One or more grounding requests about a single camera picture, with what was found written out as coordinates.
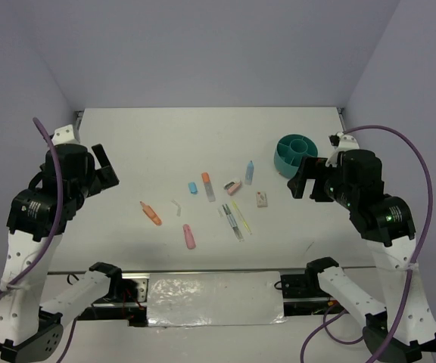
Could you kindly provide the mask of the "yellow thin highlighter pen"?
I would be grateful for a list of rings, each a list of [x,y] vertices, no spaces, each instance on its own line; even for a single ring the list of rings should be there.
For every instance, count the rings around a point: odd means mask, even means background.
[[[243,216],[241,210],[238,208],[238,204],[237,204],[234,200],[232,200],[231,202],[232,202],[232,206],[233,206],[234,210],[236,211],[238,217],[240,218],[241,223],[243,224],[245,230],[247,231],[247,233],[248,233],[249,235],[252,235],[251,228],[250,228],[250,226],[248,225],[247,221],[245,220],[245,218],[244,218],[244,216]]]

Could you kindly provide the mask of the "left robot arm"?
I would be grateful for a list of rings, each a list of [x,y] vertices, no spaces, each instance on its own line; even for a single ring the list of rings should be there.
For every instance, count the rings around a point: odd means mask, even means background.
[[[49,266],[67,223],[85,200],[117,186],[104,148],[59,144],[28,188],[11,202],[8,252],[0,284],[0,358],[39,362],[56,352],[64,328],[99,299],[118,300],[124,291],[120,268],[96,262],[72,286],[42,301]]]

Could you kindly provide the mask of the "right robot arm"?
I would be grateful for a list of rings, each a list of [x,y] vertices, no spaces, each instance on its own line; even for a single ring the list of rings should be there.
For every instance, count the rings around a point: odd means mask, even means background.
[[[384,192],[382,162],[373,152],[342,151],[336,161],[303,159],[288,188],[293,198],[301,199],[311,179],[310,199],[336,202],[349,212],[372,253],[385,299],[370,296],[331,257],[307,264],[306,290],[314,296],[327,293],[350,313],[376,361],[418,361],[424,352],[436,352],[436,321],[412,261],[417,243],[410,208]]]

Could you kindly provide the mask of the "teal round organizer container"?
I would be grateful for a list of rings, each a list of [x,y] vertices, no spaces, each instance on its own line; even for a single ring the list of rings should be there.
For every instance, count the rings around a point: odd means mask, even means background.
[[[290,134],[278,141],[273,161],[279,174],[290,179],[297,173],[303,158],[317,155],[317,146],[311,139],[304,135]]]

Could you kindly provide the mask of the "white eraser with label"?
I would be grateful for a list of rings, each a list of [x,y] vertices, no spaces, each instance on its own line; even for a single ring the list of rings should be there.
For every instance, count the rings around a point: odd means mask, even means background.
[[[256,201],[258,208],[268,207],[268,200],[265,192],[258,191],[256,193]]]

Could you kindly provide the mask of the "blue transparent highlighter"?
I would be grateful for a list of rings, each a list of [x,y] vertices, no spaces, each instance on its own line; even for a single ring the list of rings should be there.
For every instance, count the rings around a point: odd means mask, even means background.
[[[251,160],[247,164],[247,168],[246,168],[246,172],[245,172],[245,178],[244,178],[244,183],[246,185],[251,185],[252,181],[253,181],[253,177],[254,177],[254,163]]]

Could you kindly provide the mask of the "orange transparent highlighter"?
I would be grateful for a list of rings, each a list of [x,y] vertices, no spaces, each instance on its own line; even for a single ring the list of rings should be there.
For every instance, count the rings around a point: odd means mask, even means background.
[[[142,212],[157,226],[162,225],[162,221],[157,213],[148,204],[140,201]]]

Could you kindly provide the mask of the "pink white correction tape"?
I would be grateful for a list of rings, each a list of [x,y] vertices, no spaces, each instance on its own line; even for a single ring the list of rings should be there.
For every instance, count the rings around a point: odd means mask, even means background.
[[[234,193],[236,193],[241,187],[241,179],[234,178],[228,182],[226,182],[223,186],[223,189],[226,191],[226,193],[229,196],[232,196]]]

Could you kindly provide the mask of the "blue highlighter cap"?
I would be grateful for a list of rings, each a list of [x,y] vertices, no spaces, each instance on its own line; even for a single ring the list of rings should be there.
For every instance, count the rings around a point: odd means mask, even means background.
[[[196,186],[196,184],[194,182],[189,182],[188,183],[188,189],[189,189],[191,194],[197,194],[198,193],[198,188],[197,188],[197,186]]]

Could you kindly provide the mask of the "grey highlighter orange cap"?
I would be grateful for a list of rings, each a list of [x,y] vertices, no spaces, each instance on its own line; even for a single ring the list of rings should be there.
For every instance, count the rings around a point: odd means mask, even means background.
[[[204,190],[205,190],[205,193],[207,195],[207,199],[209,202],[212,203],[216,200],[216,197],[215,197],[215,194],[213,191],[213,186],[211,184],[210,176],[207,172],[203,172],[201,174],[201,177],[202,177],[202,181],[204,183]]]

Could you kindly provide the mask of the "silver foil sheet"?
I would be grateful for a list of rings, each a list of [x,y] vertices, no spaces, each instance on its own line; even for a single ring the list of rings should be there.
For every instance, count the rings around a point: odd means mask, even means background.
[[[149,278],[150,327],[281,324],[282,294],[276,271],[155,274]]]

